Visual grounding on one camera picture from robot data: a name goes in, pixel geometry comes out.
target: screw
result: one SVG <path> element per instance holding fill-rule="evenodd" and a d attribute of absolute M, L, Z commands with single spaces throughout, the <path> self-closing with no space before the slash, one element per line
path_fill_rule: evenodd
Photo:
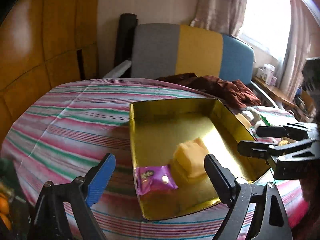
<path fill-rule="evenodd" d="M 45 186 L 45 187 L 51 187 L 52 184 L 53 184 L 53 182 L 49 180 L 49 181 L 47 181 L 47 182 L 44 184 L 44 186 Z"/>
<path fill-rule="evenodd" d="M 274 184 L 273 182 L 269 181 L 269 182 L 268 182 L 268 186 L 269 186 L 269 187 L 275 187 L 276 184 Z"/>
<path fill-rule="evenodd" d="M 238 184 L 247 184 L 248 183 L 246 179 L 241 178 L 241 177 L 236 178 L 236 182 Z"/>
<path fill-rule="evenodd" d="M 75 182 L 78 183 L 78 184 L 84 182 L 84 177 L 81 177 L 81 176 L 76 177 L 76 178 L 75 178 Z"/>
<path fill-rule="evenodd" d="M 279 156 L 278 161 L 281 161 L 281 162 L 285 161 L 285 156 L 284 155 Z"/>

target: gold box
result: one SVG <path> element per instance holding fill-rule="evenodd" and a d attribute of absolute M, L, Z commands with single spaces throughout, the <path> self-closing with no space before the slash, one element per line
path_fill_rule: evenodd
<path fill-rule="evenodd" d="M 235 177 L 243 177 L 252 182 L 268 170 L 264 160 L 239 155 L 237 143 L 241 140 L 253 141 L 254 138 L 217 99 L 168 99 L 130 104 L 130 142 L 134 171 L 136 167 L 172 163 L 178 144 L 198 137 Z M 138 195 L 142 215 L 147 220 L 184 216 L 220 203 L 207 175 L 202 180 L 189 184 L 174 168 L 171 168 L 171 174 L 178 189 Z"/>

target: purple wrapper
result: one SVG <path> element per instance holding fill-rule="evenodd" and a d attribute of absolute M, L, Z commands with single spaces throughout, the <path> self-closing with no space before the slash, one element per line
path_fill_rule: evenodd
<path fill-rule="evenodd" d="M 154 190 L 177 189 L 168 165 L 148 166 L 136 168 L 139 195 L 144 195 Z"/>

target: brown cloth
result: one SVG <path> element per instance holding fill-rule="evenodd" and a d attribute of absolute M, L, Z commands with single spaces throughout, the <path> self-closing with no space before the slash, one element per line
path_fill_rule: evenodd
<path fill-rule="evenodd" d="M 197 89 L 226 100 L 233 108 L 245 108 L 247 106 L 261 106 L 261 101 L 239 79 L 224 81 L 214 76 L 197 77 L 194 73 L 185 73 L 174 76 L 160 77 L 156 80 L 165 81 Z"/>

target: window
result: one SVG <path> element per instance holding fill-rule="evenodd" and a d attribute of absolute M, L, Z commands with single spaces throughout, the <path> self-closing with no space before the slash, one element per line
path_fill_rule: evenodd
<path fill-rule="evenodd" d="M 290 31 L 290 0 L 248 0 L 239 38 L 283 59 Z"/>

